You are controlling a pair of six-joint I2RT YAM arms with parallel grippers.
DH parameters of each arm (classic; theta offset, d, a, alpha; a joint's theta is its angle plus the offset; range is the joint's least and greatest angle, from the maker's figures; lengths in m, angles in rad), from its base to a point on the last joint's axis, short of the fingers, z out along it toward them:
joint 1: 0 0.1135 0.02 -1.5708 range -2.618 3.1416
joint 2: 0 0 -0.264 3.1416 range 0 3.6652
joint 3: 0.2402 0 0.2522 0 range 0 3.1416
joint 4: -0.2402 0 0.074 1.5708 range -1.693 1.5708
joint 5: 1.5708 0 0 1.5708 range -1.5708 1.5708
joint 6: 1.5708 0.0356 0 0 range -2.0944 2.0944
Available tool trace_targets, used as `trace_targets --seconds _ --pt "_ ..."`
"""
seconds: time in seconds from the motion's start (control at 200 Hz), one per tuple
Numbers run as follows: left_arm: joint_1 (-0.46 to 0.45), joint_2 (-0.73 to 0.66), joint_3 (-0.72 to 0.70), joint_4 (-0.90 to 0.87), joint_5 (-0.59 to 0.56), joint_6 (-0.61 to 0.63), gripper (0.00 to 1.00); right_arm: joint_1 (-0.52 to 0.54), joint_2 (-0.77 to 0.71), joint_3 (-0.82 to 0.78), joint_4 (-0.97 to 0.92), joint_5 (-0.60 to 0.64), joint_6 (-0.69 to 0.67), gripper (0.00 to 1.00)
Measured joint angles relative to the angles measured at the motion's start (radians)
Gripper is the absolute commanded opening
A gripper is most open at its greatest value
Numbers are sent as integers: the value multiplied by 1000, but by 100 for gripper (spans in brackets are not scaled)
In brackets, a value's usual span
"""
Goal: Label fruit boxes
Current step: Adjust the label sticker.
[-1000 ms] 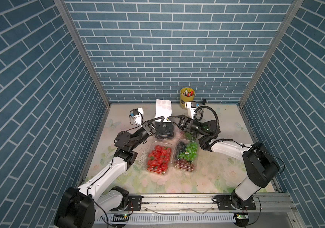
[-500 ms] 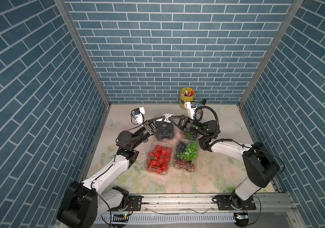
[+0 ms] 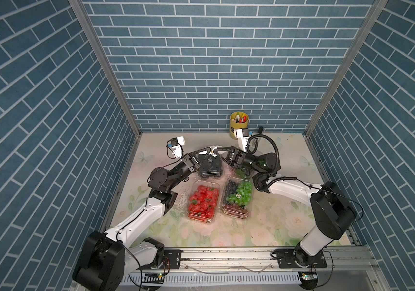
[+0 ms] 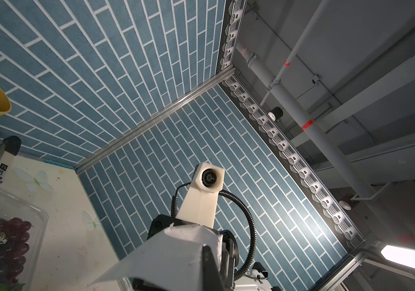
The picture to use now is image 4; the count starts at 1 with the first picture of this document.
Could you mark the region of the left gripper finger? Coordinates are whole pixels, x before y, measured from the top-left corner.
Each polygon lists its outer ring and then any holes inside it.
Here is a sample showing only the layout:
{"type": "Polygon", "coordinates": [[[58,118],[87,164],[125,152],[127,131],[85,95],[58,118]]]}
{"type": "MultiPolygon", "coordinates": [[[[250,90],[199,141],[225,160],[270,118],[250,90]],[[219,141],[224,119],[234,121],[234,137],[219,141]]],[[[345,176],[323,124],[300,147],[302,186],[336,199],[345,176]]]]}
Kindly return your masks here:
{"type": "Polygon", "coordinates": [[[224,291],[214,255],[209,246],[202,248],[202,291],[224,291]]]}

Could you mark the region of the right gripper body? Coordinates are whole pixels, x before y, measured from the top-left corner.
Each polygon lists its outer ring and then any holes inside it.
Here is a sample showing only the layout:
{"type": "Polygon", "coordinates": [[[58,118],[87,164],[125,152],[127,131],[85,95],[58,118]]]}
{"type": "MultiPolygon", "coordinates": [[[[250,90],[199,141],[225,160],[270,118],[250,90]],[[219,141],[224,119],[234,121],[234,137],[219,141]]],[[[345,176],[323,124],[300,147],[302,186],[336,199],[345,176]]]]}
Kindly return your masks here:
{"type": "Polygon", "coordinates": [[[133,251],[136,291],[232,291],[239,263],[233,233],[167,215],[157,216],[147,241],[133,251]]]}

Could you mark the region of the white sticker sheet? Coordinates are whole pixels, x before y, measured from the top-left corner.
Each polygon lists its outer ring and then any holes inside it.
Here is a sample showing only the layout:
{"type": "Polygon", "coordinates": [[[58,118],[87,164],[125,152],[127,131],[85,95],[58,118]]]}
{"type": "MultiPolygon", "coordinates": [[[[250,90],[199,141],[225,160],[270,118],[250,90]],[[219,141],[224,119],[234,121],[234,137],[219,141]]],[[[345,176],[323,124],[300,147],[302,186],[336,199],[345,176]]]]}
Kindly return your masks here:
{"type": "Polygon", "coordinates": [[[169,227],[98,277],[93,284],[127,277],[164,291],[202,291],[202,248],[209,246],[221,269],[222,236],[197,224],[169,227]]]}

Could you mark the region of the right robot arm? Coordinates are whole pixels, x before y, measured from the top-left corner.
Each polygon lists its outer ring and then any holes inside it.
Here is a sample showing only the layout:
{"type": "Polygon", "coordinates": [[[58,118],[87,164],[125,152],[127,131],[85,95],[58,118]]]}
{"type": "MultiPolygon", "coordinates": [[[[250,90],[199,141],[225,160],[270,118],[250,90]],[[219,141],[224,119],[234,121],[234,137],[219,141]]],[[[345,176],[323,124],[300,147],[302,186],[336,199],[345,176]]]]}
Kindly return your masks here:
{"type": "MultiPolygon", "coordinates": [[[[174,226],[181,226],[190,224],[186,221],[175,218],[178,213],[178,191],[182,187],[189,186],[190,183],[185,183],[177,187],[175,194],[171,200],[171,215],[158,215],[150,226],[147,239],[150,239],[163,229],[169,227],[172,223],[174,226]]],[[[253,257],[256,253],[257,247],[257,229],[253,216],[248,210],[244,202],[237,196],[227,190],[221,190],[219,196],[231,200],[244,213],[250,230],[250,246],[247,258],[239,270],[235,269],[240,262],[240,252],[238,243],[236,242],[234,234],[230,230],[215,230],[216,234],[222,235],[222,255],[221,255],[221,270],[220,278],[226,291],[281,291],[278,286],[272,286],[269,283],[269,274],[264,266],[254,261],[253,257]]],[[[132,279],[132,288],[135,291],[163,291],[141,279],[132,279]]]]}

